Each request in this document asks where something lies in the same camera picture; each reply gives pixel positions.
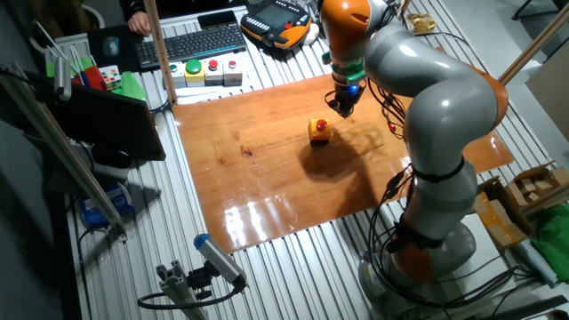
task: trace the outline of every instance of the computer keyboard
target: computer keyboard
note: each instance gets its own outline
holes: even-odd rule
[[[193,32],[184,36],[164,40],[171,62],[205,59],[228,52],[246,50],[247,45],[236,23],[227,26]],[[136,55],[140,68],[154,68],[160,65],[154,42],[136,44]]]

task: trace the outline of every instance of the person's hand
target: person's hand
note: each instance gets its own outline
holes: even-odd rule
[[[144,12],[136,12],[128,20],[128,28],[136,34],[148,36],[150,34],[150,24],[148,16]]]

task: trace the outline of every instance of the blue light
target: blue light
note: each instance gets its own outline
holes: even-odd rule
[[[348,92],[349,92],[350,94],[356,93],[356,92],[357,92],[357,87],[358,87],[357,84],[352,84],[352,85],[348,88]]]

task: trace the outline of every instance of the person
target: person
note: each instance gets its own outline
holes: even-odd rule
[[[123,9],[124,20],[131,32],[148,36],[150,24],[144,9],[144,0],[119,0]],[[219,9],[229,4],[229,0],[156,0],[160,19],[170,18],[193,12]]]

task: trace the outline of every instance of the wooden board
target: wooden board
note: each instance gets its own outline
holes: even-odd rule
[[[342,119],[324,102],[332,89],[332,78],[320,76],[173,107],[208,233],[226,251],[374,207],[409,163],[369,90]],[[316,117],[333,127],[322,149],[309,146]],[[495,132],[464,155],[477,172],[513,162]]]

